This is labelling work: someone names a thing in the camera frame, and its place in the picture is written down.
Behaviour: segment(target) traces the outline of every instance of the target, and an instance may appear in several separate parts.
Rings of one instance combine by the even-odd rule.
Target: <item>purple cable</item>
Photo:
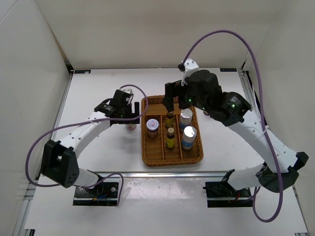
[[[240,36],[239,34],[233,32],[233,31],[230,31],[230,30],[226,30],[226,29],[220,29],[220,30],[216,30],[216,31],[213,31],[213,32],[210,32],[204,36],[202,36],[200,39],[198,39],[194,45],[190,48],[190,50],[188,51],[188,53],[186,54],[182,64],[185,63],[185,61],[187,60],[187,58],[189,57],[189,55],[191,54],[191,52],[193,51],[193,49],[197,46],[198,43],[200,43],[203,39],[205,39],[206,37],[210,36],[210,35],[213,35],[213,34],[216,34],[216,33],[229,33],[229,34],[232,34],[234,35],[235,37],[239,38],[244,44],[245,46],[247,47],[251,57],[252,57],[252,60],[254,62],[254,66],[255,66],[255,70],[256,70],[256,74],[257,74],[257,80],[258,80],[258,88],[259,88],[259,100],[260,100],[260,119],[261,119],[261,127],[262,127],[262,130],[265,131],[266,130],[266,127],[265,127],[265,120],[264,120],[264,106],[263,106],[263,96],[262,96],[262,85],[261,85],[261,77],[260,77],[260,73],[259,73],[259,69],[258,69],[258,63],[257,63],[257,60],[256,60],[256,57],[254,55],[254,52],[252,51],[250,45],[248,44],[248,42],[246,42],[246,40]],[[278,175],[278,181],[279,181],[279,202],[278,202],[278,207],[277,207],[277,210],[275,212],[275,214],[270,217],[270,219],[262,219],[259,217],[259,215],[257,214],[256,212],[256,208],[255,208],[255,200],[256,200],[256,194],[258,193],[258,190],[257,190],[257,187],[255,188],[255,191],[254,191],[254,195],[253,195],[253,198],[252,198],[252,209],[254,211],[254,214],[255,216],[262,222],[264,223],[268,223],[268,222],[271,222],[273,221],[274,219],[277,218],[277,216],[279,215],[280,213],[280,210],[281,210],[281,207],[282,207],[282,202],[283,202],[283,195],[284,195],[284,186],[283,186],[283,180],[282,180],[282,176],[281,176],[281,171],[280,171],[280,166],[279,166],[279,163],[278,163],[278,160],[277,160],[277,156],[276,156],[276,153],[275,153],[275,150],[274,150],[274,147],[272,146],[272,143],[271,143],[271,140],[269,138],[269,135],[267,132],[264,133],[265,137],[266,137],[266,140],[267,140],[267,143],[270,147],[270,151],[272,153],[272,157],[274,158],[274,161],[275,161],[275,165],[276,165],[276,169],[277,169],[277,175]]]
[[[146,96],[146,94],[144,93],[144,91],[139,88],[138,86],[136,85],[124,85],[124,86],[121,86],[121,89],[124,88],[124,87],[135,87],[136,89],[138,89],[144,96],[144,98],[146,99],[146,108],[145,110],[143,111],[143,113],[141,113],[140,115],[138,115],[137,117],[135,118],[102,118],[102,119],[94,119],[94,120],[91,120],[91,121],[84,121],[84,122],[80,122],[80,123],[75,123],[75,124],[67,124],[67,125],[64,125],[64,126],[60,126],[60,127],[57,127],[57,128],[54,128],[54,129],[51,129],[49,131],[47,131],[46,133],[42,134],[31,146],[29,152],[28,152],[28,155],[26,157],[26,161],[25,161],[25,174],[26,174],[26,178],[28,179],[28,181],[32,184],[34,184],[35,186],[38,186],[38,187],[55,187],[55,186],[59,186],[59,184],[39,184],[39,183],[36,183],[34,182],[31,177],[30,177],[30,174],[29,174],[29,161],[30,161],[30,157],[31,157],[31,153],[33,151],[33,149],[35,148],[35,146],[38,144],[38,142],[44,138],[46,135],[54,132],[54,131],[57,131],[57,130],[60,130],[60,129],[65,129],[65,128],[69,128],[69,127],[74,127],[74,126],[79,126],[79,125],[85,125],[85,124],[89,124],[91,122],[98,122],[98,121],[105,121],[105,120],[117,120],[117,121],[133,121],[135,119],[138,119],[140,118],[141,116],[143,116],[147,109],[148,109],[148,98]],[[122,185],[121,185],[121,188],[120,188],[120,191],[119,191],[119,196],[118,196],[118,200],[117,200],[117,205],[119,204],[119,201],[120,201],[120,196],[121,196],[121,193],[122,193],[122,189],[123,189],[123,185],[124,185],[124,177],[122,174],[120,173],[112,173],[106,177],[104,177],[103,179],[101,179],[100,181],[98,181],[97,183],[93,184],[93,185],[90,185],[90,186],[87,186],[87,187],[83,187],[83,188],[92,188],[94,187],[95,185],[103,182],[105,179],[113,176],[113,175],[119,175],[121,178],[122,178]]]

